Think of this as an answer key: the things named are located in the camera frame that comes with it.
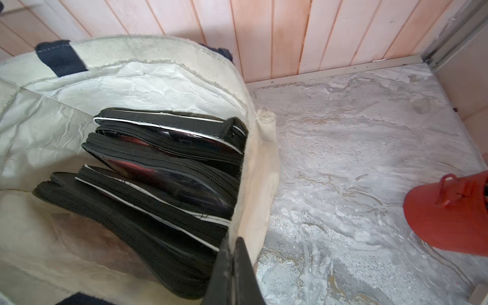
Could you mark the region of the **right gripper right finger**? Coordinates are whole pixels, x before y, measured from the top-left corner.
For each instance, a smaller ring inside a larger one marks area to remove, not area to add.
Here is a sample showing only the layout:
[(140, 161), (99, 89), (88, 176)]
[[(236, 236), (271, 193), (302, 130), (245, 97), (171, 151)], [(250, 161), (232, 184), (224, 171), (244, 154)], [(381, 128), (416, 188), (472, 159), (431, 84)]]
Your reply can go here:
[(242, 237), (238, 237), (233, 254), (233, 273), (235, 286), (235, 304), (266, 305), (261, 294), (249, 253)]

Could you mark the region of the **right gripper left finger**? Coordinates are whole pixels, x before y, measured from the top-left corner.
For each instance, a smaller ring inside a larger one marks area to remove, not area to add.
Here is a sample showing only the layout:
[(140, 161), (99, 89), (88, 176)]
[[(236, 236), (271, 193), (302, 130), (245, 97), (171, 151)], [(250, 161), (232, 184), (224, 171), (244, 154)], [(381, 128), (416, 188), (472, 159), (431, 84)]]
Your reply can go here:
[(233, 258), (226, 236), (219, 248), (202, 305), (231, 304)]

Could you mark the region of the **red paddle case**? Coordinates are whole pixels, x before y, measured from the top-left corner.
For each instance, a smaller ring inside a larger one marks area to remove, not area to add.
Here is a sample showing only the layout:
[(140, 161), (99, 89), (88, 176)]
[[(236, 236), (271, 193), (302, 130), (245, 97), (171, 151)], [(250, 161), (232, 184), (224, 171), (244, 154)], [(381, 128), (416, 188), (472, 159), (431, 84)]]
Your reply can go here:
[(81, 147), (128, 179), (159, 189), (215, 216), (230, 219), (234, 214), (240, 182), (225, 172), (97, 133), (90, 133)]
[(246, 125), (237, 117), (222, 119), (194, 113), (106, 108), (94, 117), (98, 125), (109, 121), (133, 123), (209, 139), (241, 155), (244, 154), (249, 134)]
[(155, 147), (171, 156), (196, 160), (225, 172), (238, 171), (243, 163), (243, 155), (220, 148), (215, 143), (188, 136), (172, 136), (157, 128), (128, 123), (105, 123), (97, 127), (95, 132)]

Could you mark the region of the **cream canvas tote bag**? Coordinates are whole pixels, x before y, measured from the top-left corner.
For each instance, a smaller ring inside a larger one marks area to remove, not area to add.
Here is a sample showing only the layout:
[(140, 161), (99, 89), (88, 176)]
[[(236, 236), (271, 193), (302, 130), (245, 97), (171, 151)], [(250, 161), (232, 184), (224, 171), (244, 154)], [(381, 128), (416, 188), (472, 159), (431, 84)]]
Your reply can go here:
[(1, 63), (1, 303), (264, 304), (279, 180), (227, 49), (40, 43)]

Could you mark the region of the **blue Deerway paddle case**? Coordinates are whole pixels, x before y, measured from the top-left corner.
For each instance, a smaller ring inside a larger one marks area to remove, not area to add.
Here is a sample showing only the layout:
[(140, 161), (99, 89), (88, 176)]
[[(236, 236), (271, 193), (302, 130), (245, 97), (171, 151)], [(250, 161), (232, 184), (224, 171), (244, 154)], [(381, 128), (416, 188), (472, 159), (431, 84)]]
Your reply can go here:
[(84, 165), (75, 179), (180, 231), (215, 252), (227, 235), (229, 219), (214, 216), (202, 208), (111, 170)]

